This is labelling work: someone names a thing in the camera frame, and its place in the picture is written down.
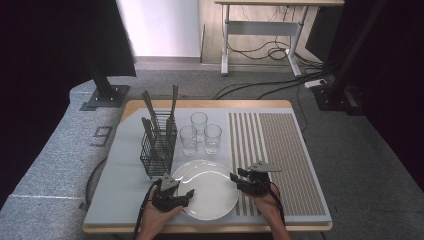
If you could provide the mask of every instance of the desk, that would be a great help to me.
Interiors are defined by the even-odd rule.
[[[216,4],[226,6],[224,47],[222,49],[221,74],[228,75],[228,35],[270,35],[294,36],[290,49],[286,49],[287,58],[295,76],[301,76],[297,58],[294,55],[305,22],[309,6],[341,6],[343,0],[215,0]],[[230,21],[231,5],[261,6],[303,6],[302,18],[299,22],[259,22]]]
[[[155,110],[171,107],[170,100],[155,100],[152,103]],[[272,141],[278,145],[278,149],[284,149],[284,156],[273,157],[275,154],[272,149],[275,149],[275,146],[271,146],[272,144],[265,146],[266,149],[263,150],[262,155],[265,161],[269,159],[271,164],[279,165],[283,170],[281,176],[287,177],[287,179],[283,179],[286,183],[283,186],[281,183],[279,185],[279,181],[281,182],[279,175],[274,173],[271,175],[282,192],[287,229],[289,231],[331,229],[331,216],[290,102],[283,100],[179,100],[175,110],[177,127],[189,125],[189,116],[196,111],[207,113],[208,123],[216,123],[223,127],[221,151],[217,155],[207,155],[199,150],[194,157],[186,157],[182,154],[181,142],[177,141],[171,174],[185,162],[196,159],[221,163],[230,169],[236,168],[237,162],[240,160],[232,159],[231,156],[234,154],[231,153],[234,153],[234,149],[230,147],[233,144],[239,146],[230,140],[233,132],[237,132],[239,129],[234,127],[235,125],[240,125],[245,133],[250,132],[249,128],[255,128],[245,136],[260,132],[264,136],[261,136],[263,139],[261,141],[265,143],[267,143],[267,132],[272,132],[274,136],[271,137],[280,136],[281,139],[285,139],[284,145],[281,146],[278,145],[278,141]],[[108,161],[84,221],[85,232],[130,233],[133,231],[138,209],[152,183],[139,160],[140,143],[144,133],[140,118],[143,116],[150,118],[143,101],[134,100],[127,104],[109,152]],[[278,131],[272,131],[271,125],[266,124],[267,121],[272,122],[270,116],[286,119],[274,121],[277,123],[275,127]],[[252,138],[245,137],[242,141],[246,145],[254,144]],[[252,211],[252,213],[237,212],[239,211],[237,208],[240,210],[243,206],[236,205],[232,212],[212,221],[199,221],[186,214],[179,214],[169,222],[163,232],[269,231],[262,216],[258,215],[256,211]]]

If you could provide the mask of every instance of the wire utensil holder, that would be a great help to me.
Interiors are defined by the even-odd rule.
[[[153,176],[162,177],[164,173],[171,174],[178,133],[174,118],[175,103],[178,94],[177,85],[174,85],[173,92],[174,96],[170,111],[155,111],[149,93],[147,91],[143,93],[144,102],[149,110],[151,120],[142,118],[145,133],[141,141],[142,150],[140,160],[150,179]]]

